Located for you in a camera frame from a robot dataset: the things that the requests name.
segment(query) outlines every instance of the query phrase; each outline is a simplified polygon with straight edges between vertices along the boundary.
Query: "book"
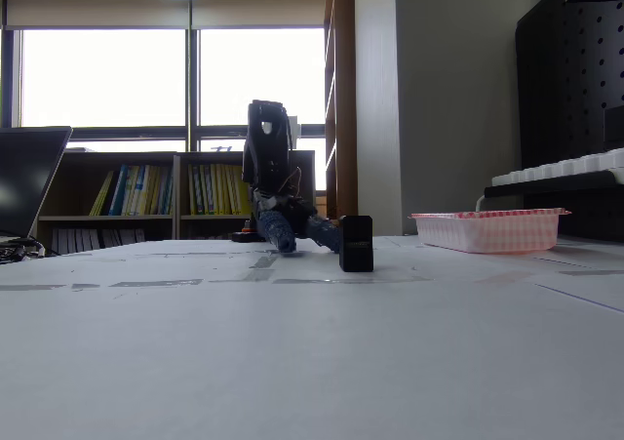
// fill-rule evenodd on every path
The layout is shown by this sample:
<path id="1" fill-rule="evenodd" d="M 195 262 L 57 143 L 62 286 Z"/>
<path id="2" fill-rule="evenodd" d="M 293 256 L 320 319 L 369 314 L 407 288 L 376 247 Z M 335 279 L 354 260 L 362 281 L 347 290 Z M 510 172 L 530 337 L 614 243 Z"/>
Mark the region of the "book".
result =
<path id="1" fill-rule="evenodd" d="M 110 183 L 106 188 L 106 193 L 102 199 L 101 207 L 99 208 L 98 216 L 107 216 L 110 206 L 113 204 L 113 197 L 115 196 L 115 187 L 117 180 L 119 179 L 119 172 L 113 171 L 113 175 L 110 178 Z"/>
<path id="2" fill-rule="evenodd" d="M 158 186 L 160 185 L 160 167 L 154 167 L 154 175 L 152 175 L 151 183 L 152 184 L 149 189 L 149 198 L 147 198 L 147 205 L 145 206 L 145 213 L 149 215 L 156 214 L 155 211 L 158 209 Z"/>
<path id="3" fill-rule="evenodd" d="M 160 191 L 158 192 L 158 213 L 165 214 L 165 196 L 167 195 L 167 183 L 169 181 L 169 167 L 163 167 L 160 173 Z"/>
<path id="4" fill-rule="evenodd" d="M 133 194 L 137 185 L 138 167 L 133 165 L 128 173 L 128 181 L 126 182 L 126 192 L 124 195 L 124 205 L 122 207 L 122 216 L 129 216 L 130 207 L 133 204 Z"/>
<path id="5" fill-rule="evenodd" d="M 121 216 L 121 208 L 124 205 L 124 192 L 126 191 L 126 180 L 128 179 L 128 166 L 122 165 L 119 171 L 119 178 L 115 186 L 113 200 L 108 210 L 109 216 Z"/>
<path id="6" fill-rule="evenodd" d="M 99 189 L 99 193 L 97 194 L 96 202 L 94 203 L 91 211 L 89 212 L 89 216 L 99 216 L 101 214 L 102 206 L 104 205 L 104 198 L 106 193 L 108 192 L 108 187 L 112 181 L 114 172 L 108 172 L 106 174 L 106 178 L 104 179 L 104 183 Z"/>
<path id="7" fill-rule="evenodd" d="M 213 191 L 214 214 L 219 214 L 220 203 L 218 201 L 218 188 L 216 186 L 216 165 L 211 164 L 211 190 Z"/>
<path id="8" fill-rule="evenodd" d="M 238 206 L 236 204 L 236 196 L 234 195 L 234 172 L 232 171 L 231 165 L 225 166 L 225 177 L 227 179 L 227 193 L 230 198 L 230 207 L 232 209 L 232 214 L 237 215 Z"/>
<path id="9" fill-rule="evenodd" d="M 167 209 L 165 214 L 170 215 L 172 213 L 172 204 L 174 203 L 174 173 L 170 172 L 169 181 L 167 183 Z"/>
<path id="10" fill-rule="evenodd" d="M 113 239 L 110 235 L 110 230 L 103 230 L 101 232 L 101 238 L 104 241 L 104 248 L 111 248 L 113 246 Z"/>
<path id="11" fill-rule="evenodd" d="M 73 228 L 67 229 L 67 252 L 76 253 L 76 230 Z"/>
<path id="12" fill-rule="evenodd" d="M 238 167 L 238 172 L 240 173 L 239 181 L 238 181 L 238 194 L 241 198 L 241 214 L 250 215 L 252 213 L 252 205 L 250 204 L 250 188 L 243 181 L 243 168 Z"/>
<path id="13" fill-rule="evenodd" d="M 206 172 L 206 196 L 208 198 L 208 214 L 215 213 L 215 200 L 213 199 L 213 186 L 211 179 L 211 166 L 204 166 L 204 171 Z"/>
<path id="14" fill-rule="evenodd" d="M 216 194 L 218 196 L 218 214 L 223 216 L 225 214 L 225 198 L 223 197 L 223 175 L 221 172 L 221 165 L 216 164 Z"/>
<path id="15" fill-rule="evenodd" d="M 188 199 L 191 216 L 197 216 L 197 204 L 195 203 L 195 185 L 193 184 L 193 167 L 188 165 Z"/>
<path id="16" fill-rule="evenodd" d="M 84 252 L 84 248 L 82 246 L 82 230 L 77 228 L 75 230 L 76 233 L 76 253 Z"/>
<path id="17" fill-rule="evenodd" d="M 236 207 L 238 214 L 243 214 L 243 203 L 241 202 L 241 190 L 238 183 L 243 182 L 243 167 L 235 165 L 232 167 L 232 180 L 234 181 L 234 194 L 236 195 Z"/>
<path id="18" fill-rule="evenodd" d="M 58 231 L 58 248 L 57 251 L 61 254 L 61 255 L 67 255 L 69 253 L 69 241 L 67 240 L 68 237 L 68 230 L 66 228 L 62 228 Z"/>
<path id="19" fill-rule="evenodd" d="M 134 230 L 123 228 L 119 230 L 119 235 L 122 245 L 132 245 L 137 242 Z"/>
<path id="20" fill-rule="evenodd" d="M 223 187 L 223 213 L 227 216 L 232 214 L 232 205 L 230 204 L 230 195 L 227 191 L 227 175 L 225 174 L 227 168 L 225 165 L 221 165 L 221 185 Z"/>
<path id="21" fill-rule="evenodd" d="M 193 183 L 195 184 L 195 206 L 197 208 L 197 214 L 202 216 L 204 214 L 204 200 L 202 198 L 202 182 L 199 177 L 199 169 L 196 165 L 193 166 Z"/>
<path id="22" fill-rule="evenodd" d="M 91 236 L 91 248 L 92 250 L 99 250 L 99 239 L 98 239 L 98 231 L 95 229 L 89 230 L 89 235 Z"/>
<path id="23" fill-rule="evenodd" d="M 200 165 L 199 167 L 199 183 L 202 189 L 202 204 L 204 205 L 204 214 L 209 214 L 209 206 L 208 206 L 208 194 L 206 192 L 206 166 Z"/>
<path id="24" fill-rule="evenodd" d="M 142 216 L 145 214 L 145 203 L 147 202 L 147 188 L 149 187 L 151 166 L 146 165 L 143 172 L 143 181 L 141 183 L 140 194 L 138 195 L 138 201 L 136 202 L 135 216 Z"/>
<path id="25" fill-rule="evenodd" d="M 90 252 L 93 249 L 91 246 L 91 235 L 89 235 L 89 230 L 86 228 L 82 230 L 82 249 L 85 252 Z"/>
<path id="26" fill-rule="evenodd" d="M 130 208 L 129 216 L 136 216 L 138 214 L 138 201 L 140 194 L 143 191 L 143 180 L 145 177 L 145 166 L 141 165 L 138 168 L 138 174 L 136 175 L 135 193 L 133 194 L 133 204 Z"/>

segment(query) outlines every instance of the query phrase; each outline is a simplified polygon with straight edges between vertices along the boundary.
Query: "pink plastic tray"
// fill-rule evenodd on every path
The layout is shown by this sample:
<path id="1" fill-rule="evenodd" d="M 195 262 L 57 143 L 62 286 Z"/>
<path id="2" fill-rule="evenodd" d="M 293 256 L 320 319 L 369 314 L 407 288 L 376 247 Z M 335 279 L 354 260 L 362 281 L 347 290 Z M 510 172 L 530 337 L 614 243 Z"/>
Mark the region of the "pink plastic tray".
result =
<path id="1" fill-rule="evenodd" d="M 422 243 L 467 253 L 549 250 L 565 209 L 412 214 Z"/>

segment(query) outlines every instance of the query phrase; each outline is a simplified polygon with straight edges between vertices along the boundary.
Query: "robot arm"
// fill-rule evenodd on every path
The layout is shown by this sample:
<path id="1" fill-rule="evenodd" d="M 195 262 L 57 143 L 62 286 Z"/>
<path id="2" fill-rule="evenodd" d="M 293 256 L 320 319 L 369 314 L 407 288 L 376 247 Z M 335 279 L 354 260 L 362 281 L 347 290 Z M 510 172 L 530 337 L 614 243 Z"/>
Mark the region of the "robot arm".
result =
<path id="1" fill-rule="evenodd" d="M 243 181 L 252 190 L 258 233 L 282 253 L 296 249 L 295 237 L 312 238 L 320 246 L 339 251 L 337 228 L 318 216 L 308 201 L 292 195 L 291 129 L 280 103 L 254 100 L 243 156 Z"/>

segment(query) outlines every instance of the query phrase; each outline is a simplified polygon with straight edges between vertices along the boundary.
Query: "yellow book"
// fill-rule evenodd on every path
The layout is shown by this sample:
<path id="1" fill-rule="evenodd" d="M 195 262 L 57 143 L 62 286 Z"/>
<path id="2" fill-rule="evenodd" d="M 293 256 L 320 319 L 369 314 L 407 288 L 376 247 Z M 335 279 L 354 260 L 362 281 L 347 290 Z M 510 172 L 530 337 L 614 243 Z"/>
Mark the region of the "yellow book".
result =
<path id="1" fill-rule="evenodd" d="M 193 182 L 193 167 L 188 164 L 188 197 L 190 199 L 191 216 L 197 216 L 197 203 L 195 202 L 195 184 Z"/>
<path id="2" fill-rule="evenodd" d="M 218 196 L 218 214 L 225 214 L 225 198 L 223 198 L 223 175 L 221 172 L 221 164 L 216 164 L 216 195 Z"/>
<path id="3" fill-rule="evenodd" d="M 142 216 L 145 214 L 145 203 L 147 202 L 147 188 L 151 181 L 151 166 L 145 166 L 145 173 L 143 174 L 143 185 L 138 194 L 138 201 L 136 202 L 136 215 Z"/>
<path id="4" fill-rule="evenodd" d="M 122 208 L 121 216 L 130 215 L 129 212 L 133 205 L 135 186 L 137 186 L 138 166 L 133 165 L 130 169 L 132 174 L 128 174 L 128 181 L 126 181 L 126 194 L 124 195 L 124 206 Z"/>
<path id="5" fill-rule="evenodd" d="M 104 183 L 99 189 L 99 193 L 97 194 L 96 202 L 94 206 L 91 208 L 89 212 L 89 216 L 99 216 L 101 213 L 101 208 L 104 205 L 104 200 L 106 199 L 106 193 L 108 192 L 108 187 L 110 186 L 110 182 L 112 181 L 114 172 L 108 172 L 106 174 L 106 178 L 104 179 Z"/>
<path id="6" fill-rule="evenodd" d="M 221 165 L 221 184 L 223 186 L 223 213 L 227 216 L 232 214 L 232 205 L 230 204 L 230 195 L 227 191 L 227 166 Z"/>
<path id="7" fill-rule="evenodd" d="M 216 165 L 211 164 L 211 190 L 213 191 L 213 214 L 219 214 L 220 202 L 218 200 L 218 188 L 216 187 Z"/>
<path id="8" fill-rule="evenodd" d="M 250 204 L 249 186 L 242 180 L 243 167 L 237 167 L 238 177 L 238 192 L 241 197 L 241 213 L 244 215 L 250 215 L 252 213 L 252 206 Z"/>
<path id="9" fill-rule="evenodd" d="M 208 215 L 208 193 L 206 192 L 206 167 L 204 165 L 199 166 L 199 182 L 202 189 L 202 200 L 204 201 L 204 214 Z"/>
<path id="10" fill-rule="evenodd" d="M 237 215 L 238 212 L 238 204 L 236 203 L 236 194 L 234 193 L 234 172 L 232 171 L 231 165 L 225 166 L 225 176 L 227 179 L 227 193 L 230 198 L 230 207 L 232 209 L 232 214 Z"/>
<path id="11" fill-rule="evenodd" d="M 238 188 L 238 182 L 241 181 L 241 175 L 243 174 L 243 168 L 234 165 L 232 166 L 232 184 L 234 185 L 234 196 L 236 196 L 236 214 L 243 214 L 243 203 L 241 202 L 241 191 Z"/>
<path id="12" fill-rule="evenodd" d="M 152 184 L 152 196 L 149 199 L 147 214 L 158 214 L 158 195 L 160 193 L 160 167 L 154 167 L 154 182 Z"/>

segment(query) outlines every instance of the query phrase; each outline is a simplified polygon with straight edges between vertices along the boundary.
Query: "window blind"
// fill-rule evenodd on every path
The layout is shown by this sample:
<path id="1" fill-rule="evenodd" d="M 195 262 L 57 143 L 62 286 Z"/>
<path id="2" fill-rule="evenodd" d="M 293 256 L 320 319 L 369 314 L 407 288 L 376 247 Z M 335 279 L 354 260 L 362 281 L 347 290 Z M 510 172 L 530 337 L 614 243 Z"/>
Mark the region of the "window blind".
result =
<path id="1" fill-rule="evenodd" d="M 325 0 L 193 0 L 192 28 L 323 25 Z"/>
<path id="2" fill-rule="evenodd" d="M 7 28 L 187 28 L 188 0 L 8 0 Z"/>

